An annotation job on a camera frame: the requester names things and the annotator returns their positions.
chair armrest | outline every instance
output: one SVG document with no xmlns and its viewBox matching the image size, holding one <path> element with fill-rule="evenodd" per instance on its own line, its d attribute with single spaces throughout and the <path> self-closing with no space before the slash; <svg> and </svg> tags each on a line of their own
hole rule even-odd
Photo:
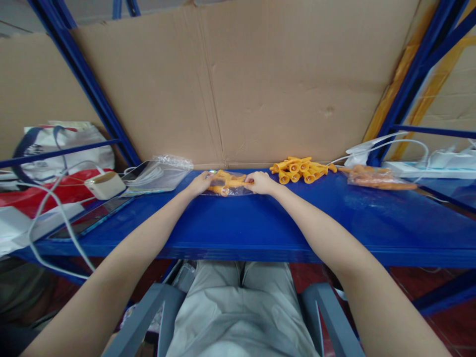
<svg viewBox="0 0 476 357">
<path fill-rule="evenodd" d="M 362 347 L 328 283 L 311 285 L 301 294 L 301 299 L 306 312 L 307 327 L 317 350 L 319 347 L 322 348 L 319 318 L 319 309 L 321 309 L 336 357 L 365 357 Z"/>
<path fill-rule="evenodd" d="M 152 284 L 103 357 L 130 357 L 139 349 L 157 311 L 163 306 L 157 356 L 164 357 L 174 335 L 175 318 L 185 293 L 167 284 Z"/>
</svg>

white tote bag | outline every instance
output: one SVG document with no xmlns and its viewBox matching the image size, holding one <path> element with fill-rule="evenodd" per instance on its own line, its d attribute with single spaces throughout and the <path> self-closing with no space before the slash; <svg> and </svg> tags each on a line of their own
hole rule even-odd
<svg viewBox="0 0 476 357">
<path fill-rule="evenodd" d="M 33 156 L 103 141 L 106 139 L 95 126 L 79 131 L 69 130 L 62 126 L 34 127 L 24 135 L 13 157 Z M 86 160 L 95 162 L 103 169 L 114 169 L 114 153 L 110 145 L 33 161 L 12 169 L 23 182 L 44 184 L 51 182 L 65 169 L 67 175 L 71 175 L 78 171 L 96 168 L 92 163 L 83 163 L 69 170 L 73 165 Z"/>
</svg>

hand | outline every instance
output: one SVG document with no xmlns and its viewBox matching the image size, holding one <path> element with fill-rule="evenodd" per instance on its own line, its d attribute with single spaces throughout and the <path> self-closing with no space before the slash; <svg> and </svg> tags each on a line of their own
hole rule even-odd
<svg viewBox="0 0 476 357">
<path fill-rule="evenodd" d="M 253 184 L 246 185 L 245 188 L 259 194 L 272 195 L 282 185 L 272 180 L 267 173 L 256 171 L 246 177 L 245 182 L 253 182 Z"/>
<path fill-rule="evenodd" d="M 214 176 L 211 172 L 204 171 L 194 178 L 185 190 L 195 198 L 210 186 Z"/>
</svg>

clear plastic bag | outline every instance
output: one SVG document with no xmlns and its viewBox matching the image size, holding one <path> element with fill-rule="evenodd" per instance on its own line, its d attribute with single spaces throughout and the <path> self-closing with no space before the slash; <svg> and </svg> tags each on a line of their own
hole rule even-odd
<svg viewBox="0 0 476 357">
<path fill-rule="evenodd" d="M 212 174 L 215 174 L 213 181 L 207 190 L 202 193 L 204 196 L 243 196 L 253 193 L 252 191 L 244 188 L 246 179 L 246 174 L 218 170 L 210 171 Z"/>
<path fill-rule="evenodd" d="M 174 190 L 193 170 L 191 160 L 175 155 L 154 156 L 134 181 L 126 181 L 123 196 L 137 196 Z"/>
<path fill-rule="evenodd" d="M 352 169 L 338 168 L 346 173 L 347 183 L 356 186 L 372 187 L 382 190 L 412 190 L 418 188 L 414 183 L 396 178 L 390 169 L 355 165 Z"/>
</svg>

white power strip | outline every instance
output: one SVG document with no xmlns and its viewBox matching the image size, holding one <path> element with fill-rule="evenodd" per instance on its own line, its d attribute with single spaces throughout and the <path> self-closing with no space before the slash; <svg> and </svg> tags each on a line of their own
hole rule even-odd
<svg viewBox="0 0 476 357">
<path fill-rule="evenodd" d="M 382 167 L 392 170 L 400 178 L 428 178 L 428 179 L 476 179 L 476 170 L 471 169 L 435 169 L 417 168 L 416 162 L 386 161 Z"/>
</svg>

